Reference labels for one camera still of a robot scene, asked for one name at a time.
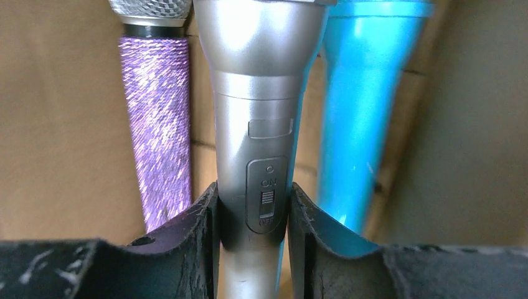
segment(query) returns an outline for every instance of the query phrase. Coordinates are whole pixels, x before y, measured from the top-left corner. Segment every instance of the worn black surface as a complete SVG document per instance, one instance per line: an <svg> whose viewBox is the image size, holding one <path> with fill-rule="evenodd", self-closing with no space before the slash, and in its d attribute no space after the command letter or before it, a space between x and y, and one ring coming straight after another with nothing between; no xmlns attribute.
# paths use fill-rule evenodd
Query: worn black surface
<svg viewBox="0 0 528 299"><path fill-rule="evenodd" d="M126 247L104 240L0 242L0 298L215 298L212 184L185 212ZM528 298L528 251L377 245L294 184L288 224L295 298Z"/></svg>
<svg viewBox="0 0 528 299"><path fill-rule="evenodd" d="M528 250L375 245L293 188L295 298L528 298Z"/></svg>
<svg viewBox="0 0 528 299"><path fill-rule="evenodd" d="M0 298L215 298L215 187L126 247L104 240L0 242Z"/></svg>

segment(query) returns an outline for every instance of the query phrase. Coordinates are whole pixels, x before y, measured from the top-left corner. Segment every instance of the purple microphone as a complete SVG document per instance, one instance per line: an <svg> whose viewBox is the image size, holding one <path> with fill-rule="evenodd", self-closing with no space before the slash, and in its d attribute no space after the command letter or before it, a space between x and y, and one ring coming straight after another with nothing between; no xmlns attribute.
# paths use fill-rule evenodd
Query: purple microphone
<svg viewBox="0 0 528 299"><path fill-rule="evenodd" d="M146 232L190 206L191 1L110 0L125 24L121 65Z"/></svg>

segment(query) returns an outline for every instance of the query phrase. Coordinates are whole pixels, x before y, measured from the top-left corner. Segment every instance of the on/off switch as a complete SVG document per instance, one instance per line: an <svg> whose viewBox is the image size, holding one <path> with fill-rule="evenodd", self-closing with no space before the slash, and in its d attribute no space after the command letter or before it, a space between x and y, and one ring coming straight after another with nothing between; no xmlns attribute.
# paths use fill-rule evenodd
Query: on/off switch
<svg viewBox="0 0 528 299"><path fill-rule="evenodd" d="M257 234L271 232L285 213L288 159L284 156L256 159L246 172L246 224Z"/></svg>
<svg viewBox="0 0 528 299"><path fill-rule="evenodd" d="M275 211L275 190L260 192L260 218L273 216Z"/></svg>

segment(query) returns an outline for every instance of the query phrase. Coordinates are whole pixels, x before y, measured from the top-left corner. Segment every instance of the hole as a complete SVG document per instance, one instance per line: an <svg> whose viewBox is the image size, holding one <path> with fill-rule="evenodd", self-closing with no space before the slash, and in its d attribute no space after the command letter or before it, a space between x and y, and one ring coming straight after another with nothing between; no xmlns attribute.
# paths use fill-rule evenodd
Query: hole
<svg viewBox="0 0 528 299"><path fill-rule="evenodd" d="M130 245L132 246L142 246L142 245L148 245L154 243L156 239L152 237L141 237L139 239L134 240Z"/></svg>

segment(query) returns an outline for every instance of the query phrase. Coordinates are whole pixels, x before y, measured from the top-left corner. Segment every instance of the black ring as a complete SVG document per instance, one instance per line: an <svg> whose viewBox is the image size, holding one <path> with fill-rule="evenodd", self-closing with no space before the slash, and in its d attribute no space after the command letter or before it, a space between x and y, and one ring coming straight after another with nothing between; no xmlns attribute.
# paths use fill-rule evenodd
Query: black ring
<svg viewBox="0 0 528 299"><path fill-rule="evenodd" d="M145 39L178 39L185 37L185 28L125 24L125 36Z"/></svg>

